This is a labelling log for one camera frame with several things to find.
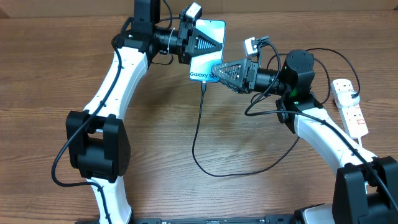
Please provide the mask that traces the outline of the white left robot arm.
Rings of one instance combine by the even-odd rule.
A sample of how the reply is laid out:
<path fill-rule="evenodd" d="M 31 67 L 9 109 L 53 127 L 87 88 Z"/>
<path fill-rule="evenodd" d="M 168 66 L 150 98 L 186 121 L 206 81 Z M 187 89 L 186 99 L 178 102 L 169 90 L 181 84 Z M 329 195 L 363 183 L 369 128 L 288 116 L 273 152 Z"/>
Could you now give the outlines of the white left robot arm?
<path fill-rule="evenodd" d="M 202 8 L 192 3 L 161 26 L 160 1 L 134 3 L 111 45 L 113 62 L 99 90 L 81 111 L 66 118 L 67 152 L 70 164 L 89 185 L 99 208 L 99 223 L 132 223 L 124 175 L 131 158 L 131 145 L 124 127 L 130 100 L 141 78 L 158 54 L 187 64 L 191 80 L 202 85 L 218 79 L 211 68 L 223 59 L 226 24 L 202 18 Z"/>

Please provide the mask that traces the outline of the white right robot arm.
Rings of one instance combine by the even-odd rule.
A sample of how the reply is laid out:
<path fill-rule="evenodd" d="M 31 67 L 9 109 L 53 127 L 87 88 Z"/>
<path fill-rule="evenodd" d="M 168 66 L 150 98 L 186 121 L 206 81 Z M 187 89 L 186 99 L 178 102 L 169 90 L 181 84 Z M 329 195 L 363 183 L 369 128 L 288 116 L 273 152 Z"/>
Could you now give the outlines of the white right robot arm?
<path fill-rule="evenodd" d="M 352 140 L 311 91 L 315 58 L 293 50 L 277 70 L 244 58 L 211 72 L 236 93 L 278 95 L 274 114 L 326 161 L 336 181 L 332 204 L 295 211 L 295 223 L 397 223 L 397 161 L 377 157 Z"/>

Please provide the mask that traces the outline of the Galaxy smartphone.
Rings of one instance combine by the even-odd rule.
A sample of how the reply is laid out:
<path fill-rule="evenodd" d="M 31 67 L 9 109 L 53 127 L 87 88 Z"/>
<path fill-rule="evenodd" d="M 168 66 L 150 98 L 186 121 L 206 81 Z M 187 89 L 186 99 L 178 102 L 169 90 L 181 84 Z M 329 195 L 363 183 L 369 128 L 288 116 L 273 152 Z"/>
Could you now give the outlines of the Galaxy smartphone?
<path fill-rule="evenodd" d="M 219 81 L 219 77 L 212 74 L 214 65 L 223 61 L 225 42 L 225 21 L 199 19 L 193 30 L 190 47 L 189 79 L 198 82 Z"/>

